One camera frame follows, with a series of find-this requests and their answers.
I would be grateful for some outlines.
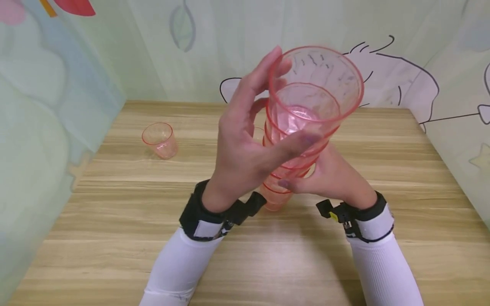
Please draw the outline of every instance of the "wearable device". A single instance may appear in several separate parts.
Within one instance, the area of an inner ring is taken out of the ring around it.
[[[348,238],[377,242],[393,231],[394,218],[383,195],[377,191],[376,194],[376,203],[366,210],[359,210],[346,202],[333,207],[328,199],[317,203],[317,208],[322,217],[341,223]]]
[[[226,236],[233,225],[241,225],[267,202],[261,194],[254,191],[246,203],[236,200],[226,211],[212,213],[202,203],[202,194],[208,182],[209,180],[197,183],[179,218],[182,229],[192,240],[211,241]]]

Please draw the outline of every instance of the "stacked cups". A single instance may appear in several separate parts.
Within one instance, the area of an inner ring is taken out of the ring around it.
[[[315,130],[324,137],[264,181],[260,192],[267,199],[267,209],[277,211],[289,201],[292,193],[280,187],[279,180],[308,173],[340,123],[357,109],[363,94],[364,83],[358,69],[345,56],[328,48],[292,49],[272,65],[262,145],[275,145],[302,129]]]

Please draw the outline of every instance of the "transparent cup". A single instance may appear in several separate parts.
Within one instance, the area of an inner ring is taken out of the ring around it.
[[[264,129],[264,146],[273,146],[287,136],[285,134],[281,134],[281,132],[272,126],[268,121],[266,121]],[[312,145],[303,154],[285,162],[282,164],[282,166],[288,168],[303,168],[307,165],[311,165],[317,160],[320,152],[322,152],[328,145],[330,137],[332,137],[332,135],[325,136],[323,139]]]
[[[265,141],[266,137],[264,137],[262,145],[265,146]],[[281,165],[279,166],[276,170],[274,170],[272,173],[276,175],[277,177],[297,177],[298,175],[301,175],[306,169],[309,169],[316,160],[311,162],[311,164],[303,166],[303,167],[288,167]]]
[[[168,123],[157,122],[149,125],[141,134],[141,139],[161,159],[169,159],[177,153],[177,142]]]
[[[267,200],[264,207],[272,212],[280,210],[293,196],[292,192],[275,192],[264,184],[260,185],[259,192]]]
[[[292,67],[281,75],[283,61]],[[362,75],[347,57],[325,47],[299,47],[269,71],[268,117],[286,134],[304,128],[327,134],[357,109],[363,95]]]
[[[297,177],[304,177],[308,172],[310,171],[310,168],[307,168],[303,173],[301,173]],[[288,189],[279,186],[279,181],[282,180],[283,178],[290,178],[290,177],[279,177],[273,173],[271,173],[266,180],[264,181],[264,185],[269,188],[270,190],[277,192],[277,193],[288,193],[291,192]]]

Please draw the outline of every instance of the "table surface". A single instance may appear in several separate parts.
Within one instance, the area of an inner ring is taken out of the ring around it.
[[[127,102],[9,305],[137,305],[195,183],[212,174],[224,108]],[[141,141],[157,121],[174,127],[170,160]],[[425,304],[487,306],[490,234],[410,112],[359,109],[332,142],[388,199]],[[364,305],[342,227],[319,200],[295,195],[236,226],[190,305]]]

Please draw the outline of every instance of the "yellow clip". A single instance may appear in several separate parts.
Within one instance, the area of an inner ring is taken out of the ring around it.
[[[334,214],[333,212],[329,212],[328,214],[330,215],[330,217],[332,217],[332,219],[335,219],[335,221],[337,222],[339,221],[339,218],[337,218],[337,215]]]

